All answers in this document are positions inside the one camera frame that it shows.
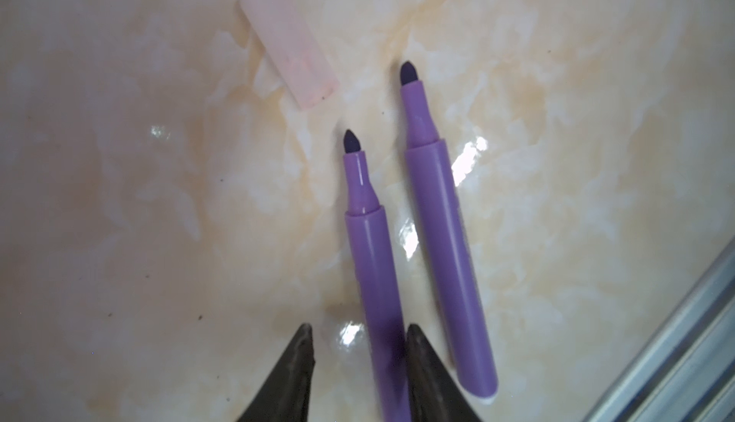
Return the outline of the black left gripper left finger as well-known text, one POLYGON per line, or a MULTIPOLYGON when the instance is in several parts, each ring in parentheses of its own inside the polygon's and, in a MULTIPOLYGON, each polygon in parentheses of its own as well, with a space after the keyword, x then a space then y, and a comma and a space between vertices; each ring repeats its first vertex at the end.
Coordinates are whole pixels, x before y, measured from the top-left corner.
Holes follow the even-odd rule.
POLYGON ((306 422, 314 368, 312 326, 302 324, 237 422, 306 422))

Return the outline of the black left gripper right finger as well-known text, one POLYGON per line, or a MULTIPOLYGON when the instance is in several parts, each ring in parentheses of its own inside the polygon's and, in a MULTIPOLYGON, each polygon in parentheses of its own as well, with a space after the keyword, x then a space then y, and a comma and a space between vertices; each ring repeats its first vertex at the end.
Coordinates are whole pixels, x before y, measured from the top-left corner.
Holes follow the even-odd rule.
POLYGON ((418 324, 406 336, 411 421, 480 422, 418 324))

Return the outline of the purple marker pen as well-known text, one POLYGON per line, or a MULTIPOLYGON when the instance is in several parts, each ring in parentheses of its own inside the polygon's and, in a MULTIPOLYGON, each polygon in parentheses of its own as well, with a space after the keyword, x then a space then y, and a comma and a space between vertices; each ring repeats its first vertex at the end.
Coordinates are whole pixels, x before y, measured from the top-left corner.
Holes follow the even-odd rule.
POLYGON ((492 399, 498 393, 499 378, 448 146, 434 124, 415 65, 404 62, 399 78, 407 169, 457 378, 465 391, 492 399))
POLYGON ((348 186, 346 230, 381 412, 385 421, 409 421, 406 329, 387 215, 371 184, 366 154, 351 130, 346 131, 343 144, 348 186))

